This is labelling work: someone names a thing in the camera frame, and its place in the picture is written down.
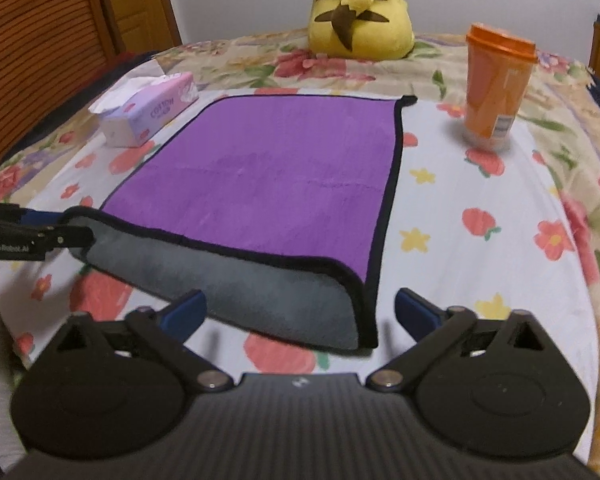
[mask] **circular pad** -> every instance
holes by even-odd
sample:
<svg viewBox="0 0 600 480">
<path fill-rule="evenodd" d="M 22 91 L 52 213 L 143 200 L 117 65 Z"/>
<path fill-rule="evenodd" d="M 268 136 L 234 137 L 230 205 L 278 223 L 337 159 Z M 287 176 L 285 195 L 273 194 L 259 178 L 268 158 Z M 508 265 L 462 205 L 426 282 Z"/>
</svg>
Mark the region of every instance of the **circular pad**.
<svg viewBox="0 0 600 480">
<path fill-rule="evenodd" d="M 533 352 L 441 362 L 416 390 L 420 414 L 445 440 L 480 455 L 530 460 L 573 451 L 589 417 L 587 395 L 573 373 Z"/>
<path fill-rule="evenodd" d="M 25 376 L 13 396 L 11 416 L 28 446 L 94 460 L 140 449 L 176 424 L 185 396 L 166 368 L 73 353 Z"/>
</svg>

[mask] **ribbed plastic surface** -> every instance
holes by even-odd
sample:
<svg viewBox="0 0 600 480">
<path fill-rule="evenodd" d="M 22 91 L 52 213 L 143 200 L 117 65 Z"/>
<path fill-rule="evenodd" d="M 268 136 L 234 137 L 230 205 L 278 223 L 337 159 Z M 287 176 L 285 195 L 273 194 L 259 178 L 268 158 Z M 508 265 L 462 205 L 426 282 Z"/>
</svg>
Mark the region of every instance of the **ribbed plastic surface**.
<svg viewBox="0 0 600 480">
<path fill-rule="evenodd" d="M 427 433 L 396 394 L 356 375 L 258 376 L 198 398 L 171 433 L 111 460 L 77 463 L 34 452 L 7 480 L 577 480 L 573 457 L 499 464 Z"/>
</svg>

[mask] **orange lid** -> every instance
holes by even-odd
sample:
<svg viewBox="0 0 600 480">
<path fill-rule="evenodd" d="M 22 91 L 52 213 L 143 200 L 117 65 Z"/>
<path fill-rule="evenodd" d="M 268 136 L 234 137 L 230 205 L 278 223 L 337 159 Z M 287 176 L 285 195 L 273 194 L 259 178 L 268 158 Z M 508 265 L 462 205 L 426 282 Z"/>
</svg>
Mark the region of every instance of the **orange lid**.
<svg viewBox="0 0 600 480">
<path fill-rule="evenodd" d="M 491 28 L 482 23 L 474 23 L 466 35 L 467 41 L 497 50 L 503 54 L 528 62 L 538 62 L 536 44 L 533 41 L 512 36 L 501 28 Z"/>
</svg>

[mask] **microfiber towel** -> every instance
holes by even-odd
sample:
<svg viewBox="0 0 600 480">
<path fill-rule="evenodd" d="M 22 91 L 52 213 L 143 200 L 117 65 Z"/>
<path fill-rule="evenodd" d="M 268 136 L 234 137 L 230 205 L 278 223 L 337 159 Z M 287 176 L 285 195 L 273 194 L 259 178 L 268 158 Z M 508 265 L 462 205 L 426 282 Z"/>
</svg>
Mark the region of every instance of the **microfiber towel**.
<svg viewBox="0 0 600 480">
<path fill-rule="evenodd" d="M 101 210 L 69 209 L 83 261 L 172 300 L 327 348 L 374 348 L 382 248 L 416 98 L 236 96 L 210 104 Z"/>
</svg>

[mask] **yellow star print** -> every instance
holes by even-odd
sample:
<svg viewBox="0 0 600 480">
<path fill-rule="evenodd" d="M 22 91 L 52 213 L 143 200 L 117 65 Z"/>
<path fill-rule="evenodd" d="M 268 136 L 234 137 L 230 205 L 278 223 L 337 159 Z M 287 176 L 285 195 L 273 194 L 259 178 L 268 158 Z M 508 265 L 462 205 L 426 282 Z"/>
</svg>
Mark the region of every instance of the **yellow star print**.
<svg viewBox="0 0 600 480">
<path fill-rule="evenodd" d="M 499 293 L 491 301 L 476 301 L 475 309 L 487 319 L 507 319 L 511 312 Z"/>
<path fill-rule="evenodd" d="M 409 173 L 416 178 L 416 184 L 425 184 L 427 182 L 435 184 L 436 182 L 436 175 L 429 173 L 425 168 L 422 168 L 421 170 L 411 170 Z"/>
<path fill-rule="evenodd" d="M 400 231 L 400 234 L 404 238 L 404 240 L 402 240 L 403 251 L 407 253 L 409 251 L 413 251 L 414 249 L 420 251 L 421 253 L 426 253 L 429 251 L 427 242 L 431 237 L 421 233 L 417 227 L 413 228 L 411 231 Z"/>
</svg>

